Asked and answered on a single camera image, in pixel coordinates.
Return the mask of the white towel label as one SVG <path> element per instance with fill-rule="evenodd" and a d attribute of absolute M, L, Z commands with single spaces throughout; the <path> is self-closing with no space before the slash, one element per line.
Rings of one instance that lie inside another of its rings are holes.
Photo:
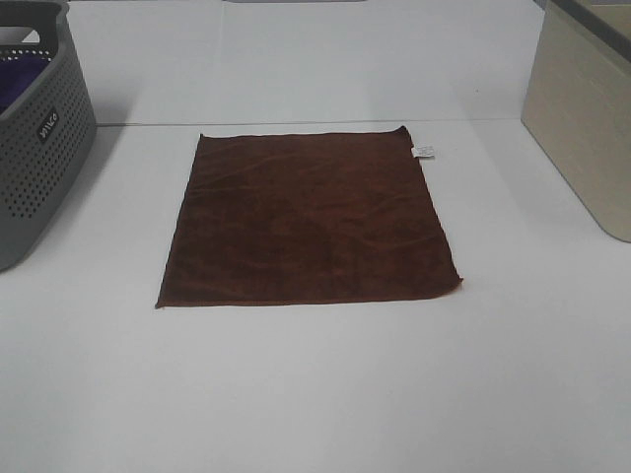
<path fill-rule="evenodd" d="M 412 155 L 416 159 L 434 159 L 435 149 L 432 146 L 415 146 L 411 149 Z"/>

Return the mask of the brown towel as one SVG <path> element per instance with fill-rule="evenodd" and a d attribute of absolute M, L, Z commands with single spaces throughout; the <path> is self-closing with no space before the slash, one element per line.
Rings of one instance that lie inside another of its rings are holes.
<path fill-rule="evenodd" d="M 157 307 L 428 300 L 461 278 L 405 127 L 201 136 Z"/>

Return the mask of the purple cloth in basket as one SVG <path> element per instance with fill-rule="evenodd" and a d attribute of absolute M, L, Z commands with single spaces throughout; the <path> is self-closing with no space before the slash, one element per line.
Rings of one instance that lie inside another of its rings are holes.
<path fill-rule="evenodd" d="M 1 112 L 29 87 L 47 67 L 49 60 L 38 56 L 19 56 L 1 61 Z"/>

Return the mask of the grey perforated basket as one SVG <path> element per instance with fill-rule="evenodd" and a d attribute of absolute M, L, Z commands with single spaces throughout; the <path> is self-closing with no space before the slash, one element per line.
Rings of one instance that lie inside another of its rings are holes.
<path fill-rule="evenodd" d="M 34 43 L 1 47 L 49 63 L 1 112 L 1 267 L 19 263 L 63 202 L 88 157 L 96 119 L 70 32 L 66 1 L 4 1 L 1 25 L 29 28 Z"/>

